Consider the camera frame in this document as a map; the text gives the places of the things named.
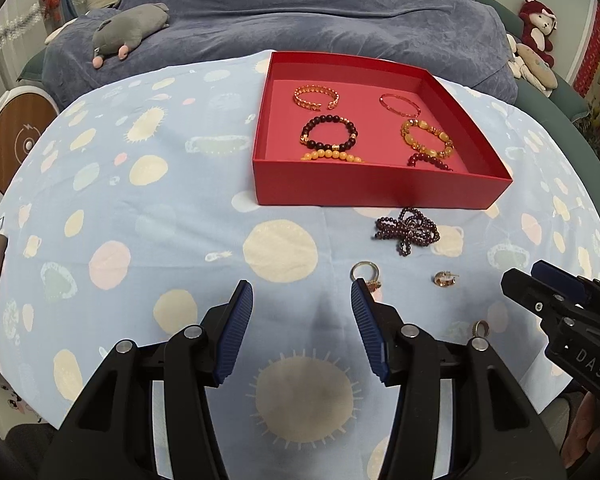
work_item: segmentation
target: red box lid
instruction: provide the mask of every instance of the red box lid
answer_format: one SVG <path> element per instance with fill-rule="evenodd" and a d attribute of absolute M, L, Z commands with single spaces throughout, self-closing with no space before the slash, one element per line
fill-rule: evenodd
<path fill-rule="evenodd" d="M 316 84 L 340 95 L 334 110 L 323 94 L 303 94 L 321 102 L 321 112 L 299 107 L 294 90 Z M 406 165 L 415 153 L 400 134 L 406 120 L 383 107 L 382 94 L 395 93 L 415 102 L 421 120 L 444 130 L 454 142 L 443 171 L 426 162 Z M 386 101 L 412 113 L 407 102 Z M 303 161 L 310 152 L 300 143 L 304 125 L 315 116 L 337 114 L 356 125 L 350 150 L 364 162 L 320 158 Z M 441 150 L 429 132 L 411 128 L 413 137 Z M 343 124 L 322 123 L 310 137 L 340 144 L 348 138 Z M 487 209 L 512 183 L 500 157 L 471 117 L 426 70 L 380 59 L 316 52 L 274 52 L 265 82 L 253 147 L 253 174 L 260 205 L 322 205 Z"/>

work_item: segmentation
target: light blue tablecloth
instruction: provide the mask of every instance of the light blue tablecloth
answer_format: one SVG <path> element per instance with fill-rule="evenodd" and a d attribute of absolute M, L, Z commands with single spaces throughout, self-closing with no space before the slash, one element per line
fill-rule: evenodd
<path fill-rule="evenodd" d="M 600 279 L 600 219 L 549 135 L 516 108 L 444 82 L 514 183 L 487 211 L 424 211 L 442 238 L 403 258 L 372 240 L 374 219 L 397 210 L 254 202 L 269 56 L 100 88 L 42 135 L 0 204 L 5 378 L 58 427 L 117 341 L 166 340 L 244 278 L 253 317 L 233 375 L 208 393 L 231 478 L 375 478 L 397 392 L 372 375 L 349 303 L 349 269 L 372 260 L 382 300 L 436 338 L 466 343 L 487 320 L 490 342 L 544 408 L 569 378 L 542 354 L 535 316 L 503 297 L 501 275 L 544 259 Z M 447 269 L 458 284 L 433 285 Z M 160 429 L 157 443 L 164 461 Z"/>

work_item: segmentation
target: metal bolt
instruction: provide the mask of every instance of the metal bolt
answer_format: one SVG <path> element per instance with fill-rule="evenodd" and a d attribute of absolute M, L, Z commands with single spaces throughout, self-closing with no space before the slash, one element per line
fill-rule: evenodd
<path fill-rule="evenodd" d="M 184 329 L 184 337 L 186 337 L 187 339 L 195 339 L 197 337 L 200 337 L 201 335 L 202 327 L 198 325 L 187 326 L 186 329 Z"/>
<path fill-rule="evenodd" d="M 415 325 L 407 324 L 400 329 L 400 333 L 405 337 L 417 337 L 420 333 L 420 329 Z"/>
<path fill-rule="evenodd" d="M 471 341 L 471 346 L 474 347 L 478 352 L 484 352 L 487 348 L 489 348 L 489 343 L 486 339 L 476 337 Z"/>
<path fill-rule="evenodd" d="M 133 347 L 134 347 L 134 344 L 131 341 L 125 339 L 125 340 L 120 341 L 116 345 L 116 352 L 118 352 L 119 354 L 126 354 Z"/>

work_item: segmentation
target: red teddy bear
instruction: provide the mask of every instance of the red teddy bear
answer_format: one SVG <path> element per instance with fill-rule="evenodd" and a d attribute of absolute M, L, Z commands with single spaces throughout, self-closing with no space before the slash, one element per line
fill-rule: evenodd
<path fill-rule="evenodd" d="M 553 67 L 554 58 L 547 54 L 554 49 L 549 35 L 555 30 L 558 22 L 553 11 L 537 0 L 525 0 L 519 17 L 525 22 L 522 43 L 538 54 L 549 67 Z"/>

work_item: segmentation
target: gray stuffed pig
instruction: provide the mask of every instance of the gray stuffed pig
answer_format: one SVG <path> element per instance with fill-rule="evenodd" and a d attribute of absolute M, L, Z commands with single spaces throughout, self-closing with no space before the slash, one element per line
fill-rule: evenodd
<path fill-rule="evenodd" d="M 142 4 L 102 22 L 93 33 L 93 67 L 100 68 L 105 56 L 125 59 L 144 38 L 169 27 L 168 10 L 165 4 Z"/>

